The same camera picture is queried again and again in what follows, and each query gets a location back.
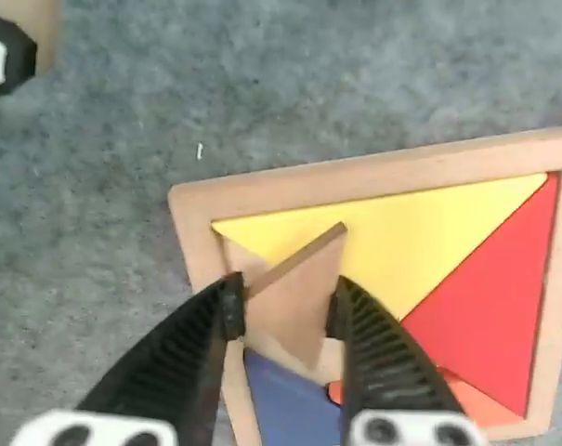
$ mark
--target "wooden frame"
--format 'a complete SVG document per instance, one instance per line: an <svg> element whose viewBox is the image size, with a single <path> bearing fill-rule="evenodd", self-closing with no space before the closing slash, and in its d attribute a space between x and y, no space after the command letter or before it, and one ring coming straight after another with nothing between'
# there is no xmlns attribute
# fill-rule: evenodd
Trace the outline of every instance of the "wooden frame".
<svg viewBox="0 0 562 446"><path fill-rule="evenodd" d="M562 173L562 128L181 184L171 189L169 204L191 285L198 291L229 270L224 246L211 229L215 220L541 172ZM528 414L521 423L488 428L490 439L530 437L548 429L561 365L562 183L542 299ZM233 396L231 392L226 394L224 389L224 397L239 446L259 444L257 433L246 431L246 425L238 431L233 423L237 411L247 411L250 405L239 401L239 405L233 406L245 395ZM250 428L254 428L255 417L246 416L251 420Z"/></svg>

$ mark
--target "wooden puzzle board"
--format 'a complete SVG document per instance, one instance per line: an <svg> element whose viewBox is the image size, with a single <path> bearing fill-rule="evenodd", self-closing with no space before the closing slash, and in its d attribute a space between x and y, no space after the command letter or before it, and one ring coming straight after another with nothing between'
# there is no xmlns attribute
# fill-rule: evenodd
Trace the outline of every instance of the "wooden puzzle board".
<svg viewBox="0 0 562 446"><path fill-rule="evenodd" d="M315 220L314 224L304 225L307 230L314 232L327 229L324 225L335 222L338 218L337 212L341 219L344 219L344 216L349 219L350 216L364 214L369 205L358 210L357 202L369 204L369 201L378 197L382 197L382 200L378 200L376 205L391 206L396 209L393 212L400 209L406 213L410 212L407 209L418 209L418 218L424 219L426 225L431 227L430 211L435 210L436 203L445 203L444 200L436 203L425 200L423 205L417 200L414 206L404 205L403 202L410 201L411 197L416 196L418 199L424 194L431 194L437 188L450 188L450 198L446 200L450 205L443 207L440 211L442 214L447 213L448 209L458 208L460 211L461 207L466 206L473 216L482 217L478 222L464 220L465 212L458 212L452 214L451 218L442 220L452 224L451 227L444 228L444 233L450 234L458 242L450 243L442 256L434 256L436 260L430 263L430 268L419 269L416 273L421 274L422 278L415 283L417 288L409 288L406 298L392 308L402 319L415 308L420 296L437 285L440 276L460 262L461 257L476 249L477 244L484 240L494 227L500 225L505 216L518 208L538 188L543 187L547 173L552 172L556 173L559 181L556 191L555 226L549 244L545 289L540 302L538 336L526 416L510 419L507 425L487 428L491 439L510 439L537 435L546 430L555 403L562 362L562 129L483 138L183 184L172 188L169 203L192 287L199 291L232 269L246 269L249 278L256 271L267 269L291 254L295 246L282 243L282 237L277 243L274 239L283 234L283 231L286 233L287 227L293 227L293 223L288 224L292 214L294 218L300 212L307 212L305 208L325 209L323 213L318 212L318 215L324 214L325 217L307 218L308 222ZM408 198L397 195L405 193ZM473 194L478 198L469 200ZM259 216L267 213L277 213L272 219L266 216L268 229L254 230L258 227L257 220L262 218ZM237 223L240 220L232 220L247 216L253 216L254 226L246 226L245 218L241 224ZM377 285L378 288L374 290L376 293L398 284L391 282L389 275L383 282L369 282L370 278L373 279L373 271L366 272L365 269L357 267L358 256L351 253L349 257L349 243L365 244L365 241L372 237L377 239L376 243L405 243L405 246L408 243L409 249L425 249L428 254L436 251L436 246L432 245L423 249L418 243L411 245L410 237L406 236L407 232L401 230L399 225L385 225L383 228L379 227L379 230L370 231L370 228L377 228L376 223L366 226L365 223L358 223L360 220L361 218L351 218L350 224L349 221L346 222L349 237L353 237L347 238L343 268L346 269L347 277L363 271L359 281L367 280L372 284L372 288ZM476 230L474 235L469 235L468 231L463 233L457 230L470 226L479 230ZM213 227L218 232L228 235L233 242L222 237ZM390 237L396 230L400 230L399 233L404 236ZM253 237L245 239L245 234ZM291 240L297 244L307 243L316 235L306 231L300 234L301 239L292 237ZM394 264L399 269L407 268L407 258L393 260L395 263L389 263L386 259L383 263L380 261L381 268L378 270L389 270L394 268ZM235 361L239 362L230 362L226 368L224 381L228 384L224 386L223 392L239 446L250 446L259 442L257 423L254 415L249 413L254 408L250 401L246 401L250 398L249 391L245 391L241 355L237 353L237 349L238 346L234 345L229 353L229 356L235 355ZM336 348L331 351L334 356L338 356ZM229 372L231 370L239 371L235 374ZM234 383L233 386L229 385L229 381Z"/></svg>

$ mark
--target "tangram puzzle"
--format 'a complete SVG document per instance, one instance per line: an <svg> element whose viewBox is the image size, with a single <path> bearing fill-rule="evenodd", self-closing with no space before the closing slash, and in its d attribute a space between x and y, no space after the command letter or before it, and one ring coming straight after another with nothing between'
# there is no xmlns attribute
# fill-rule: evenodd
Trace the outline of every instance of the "tangram puzzle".
<svg viewBox="0 0 562 446"><path fill-rule="evenodd" d="M562 363L562 129L182 184L169 201L195 291L234 269L250 281L344 223L329 274L381 299L489 438L548 428ZM340 346L295 365L262 339L256 350L299 374L340 379ZM242 343L228 359L236 439L262 444Z"/></svg>

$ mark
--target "wooden block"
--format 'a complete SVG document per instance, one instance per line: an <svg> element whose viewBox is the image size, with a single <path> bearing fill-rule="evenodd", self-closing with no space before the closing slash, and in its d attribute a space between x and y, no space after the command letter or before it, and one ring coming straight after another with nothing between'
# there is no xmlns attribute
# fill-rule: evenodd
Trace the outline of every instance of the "wooden block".
<svg viewBox="0 0 562 446"><path fill-rule="evenodd" d="M562 128L181 184L171 189L169 203L192 287L199 291L229 272L214 222L548 172L559 173L561 185L528 409L522 421L486 430L490 439L514 439L549 426L562 364ZM235 398L223 392L226 400ZM247 444L237 429L236 437L240 446Z"/></svg>
<svg viewBox="0 0 562 446"><path fill-rule="evenodd" d="M37 73L56 58L60 12L59 0L0 0L0 18L17 23L37 44Z"/></svg>
<svg viewBox="0 0 562 446"><path fill-rule="evenodd" d="M250 334L256 329L308 369L316 367L345 236L345 225L338 223L254 281L246 297L247 339L263 336Z"/></svg>

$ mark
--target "wooden triangle piece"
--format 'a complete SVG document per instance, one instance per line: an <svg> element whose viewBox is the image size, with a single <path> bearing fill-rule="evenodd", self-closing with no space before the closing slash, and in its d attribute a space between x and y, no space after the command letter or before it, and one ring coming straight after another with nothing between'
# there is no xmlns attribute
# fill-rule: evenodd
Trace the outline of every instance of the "wooden triangle piece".
<svg viewBox="0 0 562 446"><path fill-rule="evenodd" d="M269 335L308 369L316 367L345 238L346 226L336 224L254 280L246 291L246 339Z"/></svg>
<svg viewBox="0 0 562 446"><path fill-rule="evenodd" d="M221 236L221 244L228 271L241 271L245 286L250 286L255 278L269 270L266 260L234 241Z"/></svg>

